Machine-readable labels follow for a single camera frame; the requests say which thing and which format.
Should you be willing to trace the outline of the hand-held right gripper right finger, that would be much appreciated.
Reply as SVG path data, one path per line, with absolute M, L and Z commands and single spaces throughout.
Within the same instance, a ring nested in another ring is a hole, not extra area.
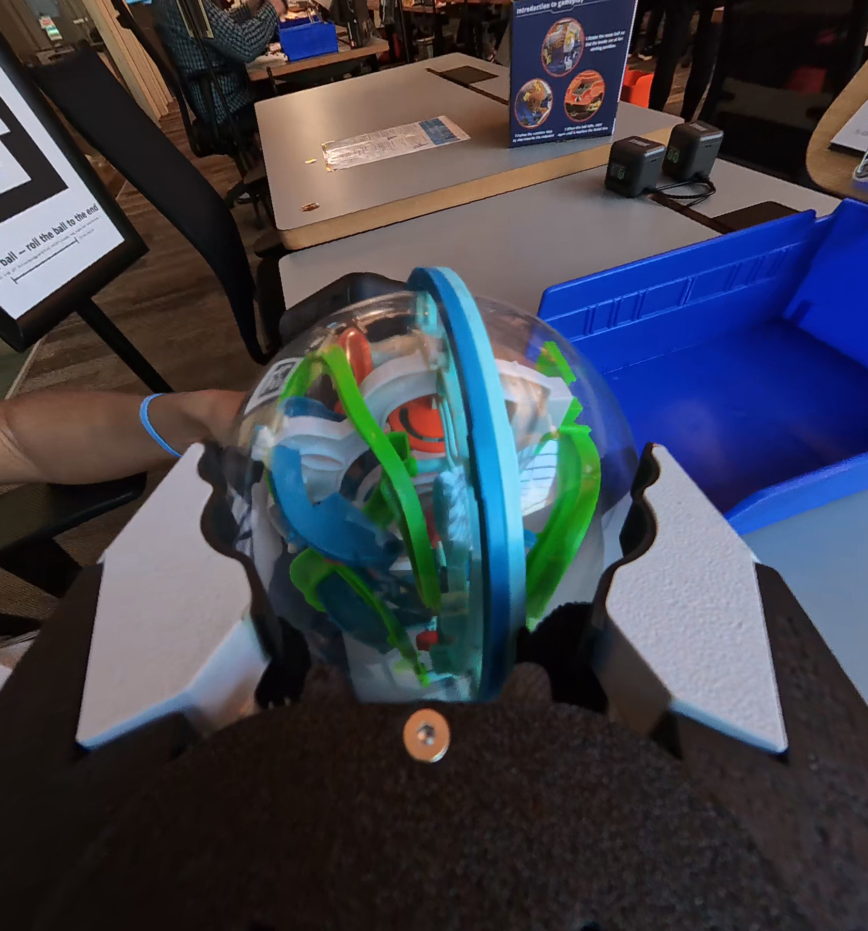
M 614 718 L 649 736 L 683 717 L 771 754 L 789 749 L 758 560 L 668 449 L 649 443 L 601 576 L 592 666 Z

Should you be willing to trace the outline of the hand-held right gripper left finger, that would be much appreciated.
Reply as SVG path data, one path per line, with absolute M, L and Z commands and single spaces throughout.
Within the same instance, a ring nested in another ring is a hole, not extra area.
M 240 562 L 202 533 L 195 444 L 104 551 L 77 742 L 93 750 L 181 713 L 206 737 L 258 711 L 268 665 Z

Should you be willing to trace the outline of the clear plastic maze ball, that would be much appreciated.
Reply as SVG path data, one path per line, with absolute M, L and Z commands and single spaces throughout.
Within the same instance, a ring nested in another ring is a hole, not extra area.
M 521 629 L 591 599 L 637 460 L 563 335 L 419 267 L 306 326 L 222 461 L 273 611 L 378 704 L 497 696 Z

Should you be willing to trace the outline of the person's left forearm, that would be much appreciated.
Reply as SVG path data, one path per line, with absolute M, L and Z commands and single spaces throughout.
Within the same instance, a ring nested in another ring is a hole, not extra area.
M 88 484 L 168 463 L 142 425 L 142 399 L 46 391 L 0 401 L 0 485 Z

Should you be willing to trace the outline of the person's left hand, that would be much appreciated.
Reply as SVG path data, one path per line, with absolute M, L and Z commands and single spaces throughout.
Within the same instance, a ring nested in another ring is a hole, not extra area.
M 195 443 L 229 445 L 246 395 L 231 390 L 171 393 L 146 408 L 149 423 L 166 445 L 183 454 Z

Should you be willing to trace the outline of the grey office desk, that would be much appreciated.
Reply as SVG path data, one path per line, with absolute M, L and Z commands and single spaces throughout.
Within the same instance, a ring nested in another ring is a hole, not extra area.
M 511 148 L 509 70 L 460 53 L 261 100 L 275 226 L 298 251 L 603 166 L 612 137 Z M 325 143 L 446 116 L 468 139 L 329 170 Z

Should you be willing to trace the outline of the printed paper sheet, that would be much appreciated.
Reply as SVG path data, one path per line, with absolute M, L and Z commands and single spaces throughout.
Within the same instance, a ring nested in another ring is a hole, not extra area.
M 470 136 L 449 117 L 440 115 L 326 142 L 322 144 L 321 152 L 328 171 L 341 171 L 464 143 L 469 139 Z

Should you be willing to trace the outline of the blue wristband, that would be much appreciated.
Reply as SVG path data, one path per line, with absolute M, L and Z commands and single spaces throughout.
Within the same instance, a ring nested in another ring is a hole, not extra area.
M 161 448 L 161 450 L 164 451 L 170 457 L 174 459 L 181 459 L 183 454 L 178 452 L 175 448 L 173 448 L 170 445 L 170 443 L 159 434 L 159 432 L 153 425 L 150 414 L 149 414 L 149 408 L 152 402 L 155 401 L 156 399 L 160 399 L 163 397 L 165 397 L 164 393 L 154 393 L 154 394 L 151 394 L 143 398 L 139 405 L 139 409 L 138 409 L 139 421 L 140 421 L 140 424 L 144 432 L 156 444 L 157 447 Z

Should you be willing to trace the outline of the small blue bin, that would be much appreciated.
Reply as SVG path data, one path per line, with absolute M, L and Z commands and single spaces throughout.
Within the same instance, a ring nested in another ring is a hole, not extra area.
M 280 19 L 277 41 L 291 64 L 339 52 L 335 25 L 320 17 Z

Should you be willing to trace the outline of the blue plastic bin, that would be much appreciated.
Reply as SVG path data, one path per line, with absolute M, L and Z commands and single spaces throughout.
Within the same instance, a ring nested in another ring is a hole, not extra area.
M 547 289 L 538 316 L 746 534 L 868 490 L 868 205 Z

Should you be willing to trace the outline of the black framed marker sign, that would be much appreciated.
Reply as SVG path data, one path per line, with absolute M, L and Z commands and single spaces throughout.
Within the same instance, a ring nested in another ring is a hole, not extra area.
M 156 393 L 172 388 L 94 302 L 148 248 L 0 33 L 0 340 L 78 315 Z

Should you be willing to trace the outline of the blue game leaflet stand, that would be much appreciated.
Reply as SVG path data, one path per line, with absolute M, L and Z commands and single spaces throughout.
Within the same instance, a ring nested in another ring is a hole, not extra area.
M 512 148 L 614 133 L 636 7 L 634 1 L 513 4 Z

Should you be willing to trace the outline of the wooden instruction board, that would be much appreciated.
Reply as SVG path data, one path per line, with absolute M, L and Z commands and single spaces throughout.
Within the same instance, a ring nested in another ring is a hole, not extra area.
M 822 116 L 807 169 L 823 191 L 868 203 L 868 61 Z

